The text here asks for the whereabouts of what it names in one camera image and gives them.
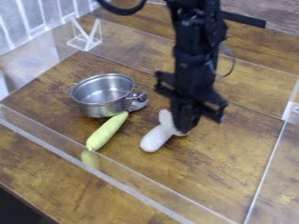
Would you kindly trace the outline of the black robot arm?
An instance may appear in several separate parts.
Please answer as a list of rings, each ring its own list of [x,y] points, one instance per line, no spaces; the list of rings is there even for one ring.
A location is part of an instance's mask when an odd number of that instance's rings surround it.
[[[189,133],[203,116],[219,122],[229,102],[214,89],[227,37],[221,0],[166,0],[175,30],[173,73],[155,73],[155,91],[171,99],[175,128]]]

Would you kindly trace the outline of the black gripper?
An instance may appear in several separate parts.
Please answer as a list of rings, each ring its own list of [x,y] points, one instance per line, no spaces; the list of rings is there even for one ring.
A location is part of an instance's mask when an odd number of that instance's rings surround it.
[[[222,122],[229,102],[214,89],[214,74],[157,71],[154,75],[155,91],[170,98],[174,126],[183,134],[198,125],[202,116]]]

